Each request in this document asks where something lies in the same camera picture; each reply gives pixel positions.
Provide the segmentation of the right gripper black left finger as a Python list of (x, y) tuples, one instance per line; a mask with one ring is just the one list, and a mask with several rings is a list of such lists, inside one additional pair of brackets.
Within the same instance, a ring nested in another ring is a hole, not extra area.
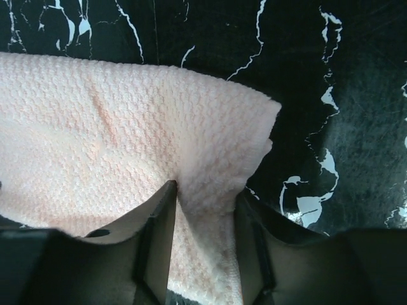
[(165, 304), (177, 184), (84, 237), (1, 228), (2, 304)]

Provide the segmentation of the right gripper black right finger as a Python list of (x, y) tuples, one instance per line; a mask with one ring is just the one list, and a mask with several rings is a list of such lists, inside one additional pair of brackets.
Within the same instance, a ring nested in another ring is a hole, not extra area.
[(406, 231), (326, 236), (237, 196), (235, 238), (245, 304), (405, 304)]

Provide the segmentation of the pink towel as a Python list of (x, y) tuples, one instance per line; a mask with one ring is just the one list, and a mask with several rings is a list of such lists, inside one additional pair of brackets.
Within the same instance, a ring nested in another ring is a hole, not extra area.
[(1, 215), (83, 236), (177, 182), (169, 289), (242, 304), (237, 195), (281, 104), (175, 66), (1, 54)]

